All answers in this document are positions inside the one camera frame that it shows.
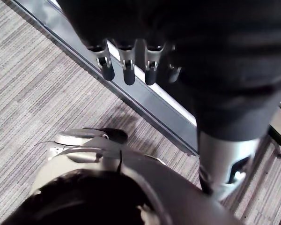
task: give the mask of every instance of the striped carpet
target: striped carpet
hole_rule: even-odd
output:
[[[68,128],[123,129],[128,145],[199,185],[198,158],[179,151],[36,27],[0,1],[0,222],[27,197],[44,162],[45,144],[38,143]],[[281,218],[281,161],[274,149],[260,151],[255,175],[223,202],[246,224]]]

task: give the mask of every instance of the metal frame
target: metal frame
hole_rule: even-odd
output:
[[[63,45],[80,63],[87,66],[93,76],[102,78],[95,56],[81,43],[71,24],[53,4],[54,1],[52,3],[48,0],[12,0],[12,2]],[[95,26],[91,24],[90,29],[95,31]],[[110,43],[109,49],[116,77],[111,82],[102,82],[182,151],[197,155],[195,118],[157,84],[147,86],[144,83],[144,72],[138,67],[135,67],[134,85],[126,85],[118,51]]]

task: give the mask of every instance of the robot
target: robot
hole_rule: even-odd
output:
[[[202,191],[125,146],[123,131],[69,130],[49,144],[30,197],[3,224],[241,224],[217,201],[245,179],[281,101],[281,1],[57,2],[105,80],[115,76],[109,40],[127,85],[135,66],[147,85],[182,83],[197,120]]]

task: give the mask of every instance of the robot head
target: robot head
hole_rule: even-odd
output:
[[[118,137],[93,129],[58,133],[30,196],[3,225],[241,224],[160,160]]]

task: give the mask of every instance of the carpet floor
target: carpet floor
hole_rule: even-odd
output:
[[[129,146],[200,186],[197,157],[181,152],[31,19],[0,1],[0,222],[27,197],[45,160],[45,143],[38,143],[82,127],[123,129]],[[255,160],[254,175],[223,202],[246,224],[281,218],[281,160],[270,142]]]

